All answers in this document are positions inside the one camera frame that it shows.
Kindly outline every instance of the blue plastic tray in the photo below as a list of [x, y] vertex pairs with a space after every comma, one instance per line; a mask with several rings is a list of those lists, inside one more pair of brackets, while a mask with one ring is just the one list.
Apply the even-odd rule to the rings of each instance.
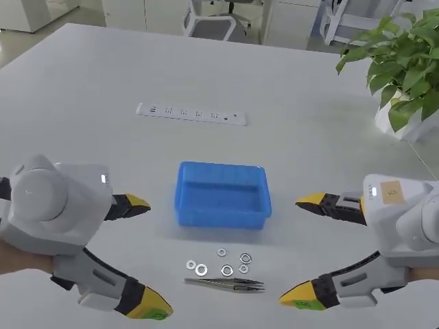
[[265, 170], [182, 162], [175, 209], [182, 226], [260, 230], [272, 214]]

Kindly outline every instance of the electrical outlet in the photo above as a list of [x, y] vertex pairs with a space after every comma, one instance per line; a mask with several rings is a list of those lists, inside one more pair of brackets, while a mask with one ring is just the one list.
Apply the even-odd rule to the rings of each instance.
[[178, 106], [146, 105], [140, 103], [136, 113], [147, 117], [223, 123], [227, 125], [247, 125], [246, 115], [242, 112], [210, 112]]

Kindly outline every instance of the white desk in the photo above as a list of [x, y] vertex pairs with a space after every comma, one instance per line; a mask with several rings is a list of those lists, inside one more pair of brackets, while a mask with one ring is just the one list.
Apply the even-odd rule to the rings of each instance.
[[[9, 329], [435, 328], [439, 284], [421, 282], [379, 307], [326, 312], [278, 304], [290, 287], [376, 250], [367, 228], [294, 206], [321, 190], [360, 188], [368, 173], [431, 179], [407, 143], [377, 133], [367, 63], [338, 77], [337, 55], [66, 25], [0, 70], [0, 173], [28, 153], [101, 162], [115, 192], [146, 198], [152, 212], [105, 223], [89, 248], [160, 291], [168, 320], [132, 321], [76, 304], [42, 273], [0, 277], [0, 325]], [[139, 102], [169, 101], [247, 112], [236, 127], [138, 117]], [[183, 229], [173, 210], [183, 160], [261, 165], [273, 215], [260, 232]], [[218, 247], [228, 258], [216, 255]], [[267, 291], [240, 295], [187, 286], [189, 259], [209, 276], [252, 254], [247, 278]]]

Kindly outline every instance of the white cabinet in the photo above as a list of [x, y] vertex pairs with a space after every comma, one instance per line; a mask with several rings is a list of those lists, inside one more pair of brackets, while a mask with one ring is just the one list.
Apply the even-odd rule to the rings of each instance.
[[317, 17], [320, 1], [287, 1], [296, 3], [310, 2], [317, 6], [273, 0], [271, 19], [268, 19], [264, 45], [306, 49], [314, 21]]
[[0, 0], [0, 28], [35, 32], [80, 5], [80, 0]]
[[107, 27], [146, 31], [145, 0], [102, 0]]

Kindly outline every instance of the white chair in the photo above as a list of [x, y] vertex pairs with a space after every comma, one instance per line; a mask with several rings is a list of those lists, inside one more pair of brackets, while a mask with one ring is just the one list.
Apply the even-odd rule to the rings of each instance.
[[243, 25], [233, 15], [202, 16], [201, 1], [189, 0], [182, 20], [183, 35], [193, 38], [251, 43]]
[[[369, 0], [330, 0], [330, 4], [327, 4], [320, 24], [320, 35], [323, 37], [324, 43], [329, 45], [333, 40], [342, 43], [349, 43], [349, 40], [361, 30], [377, 28], [381, 17], [389, 15], [396, 16], [406, 0], [394, 1], [394, 6], [389, 10], [389, 8], [379, 8], [379, 3], [378, 5], [373, 6], [371, 5], [372, 1]], [[359, 5], [358, 7], [361, 7], [361, 5], [368, 5], [373, 8], [375, 12], [378, 12], [380, 17], [371, 18], [367, 16], [358, 16], [358, 14], [350, 14], [350, 9], [351, 11], [355, 11], [354, 5]], [[364, 42], [356, 41], [353, 42], [353, 44], [363, 45]]]

